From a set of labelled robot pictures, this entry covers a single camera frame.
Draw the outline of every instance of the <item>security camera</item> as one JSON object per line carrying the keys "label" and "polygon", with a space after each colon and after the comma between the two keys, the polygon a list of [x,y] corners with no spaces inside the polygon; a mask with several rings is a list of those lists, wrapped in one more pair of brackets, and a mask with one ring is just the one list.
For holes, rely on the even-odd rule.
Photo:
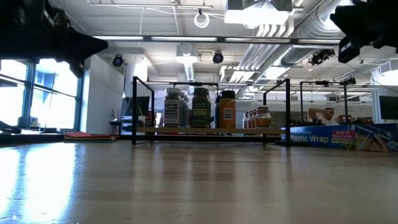
{"label": "security camera", "polygon": [[123,65],[123,63],[124,63],[123,55],[115,55],[114,56],[114,59],[113,59],[113,62],[112,62],[113,66],[120,67],[120,66]]}
{"label": "security camera", "polygon": [[213,57],[213,63],[223,63],[224,56],[220,51],[215,52]]}

